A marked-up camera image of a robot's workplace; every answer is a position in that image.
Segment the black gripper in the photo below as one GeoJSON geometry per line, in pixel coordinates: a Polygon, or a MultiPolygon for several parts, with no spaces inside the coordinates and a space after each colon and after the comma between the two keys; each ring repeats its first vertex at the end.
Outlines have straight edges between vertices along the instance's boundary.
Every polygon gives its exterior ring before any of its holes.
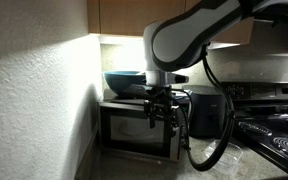
{"type": "Polygon", "coordinates": [[[174,137],[179,129],[179,122],[176,117],[172,117],[175,114],[172,88],[148,86],[146,93],[148,97],[145,99],[144,113],[149,119],[150,128],[155,128],[158,116],[162,119],[171,118],[171,137],[174,137]]]}

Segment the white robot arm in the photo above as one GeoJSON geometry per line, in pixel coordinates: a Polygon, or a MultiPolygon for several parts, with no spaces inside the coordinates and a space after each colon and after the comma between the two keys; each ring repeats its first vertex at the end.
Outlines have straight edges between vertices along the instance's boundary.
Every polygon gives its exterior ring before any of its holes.
{"type": "Polygon", "coordinates": [[[161,117],[170,131],[179,127],[173,115],[171,86],[186,82],[176,72],[206,57],[210,40],[250,17],[288,23],[288,0],[201,0],[188,11],[144,29],[146,84],[153,98],[145,104],[150,126],[161,117]]]}

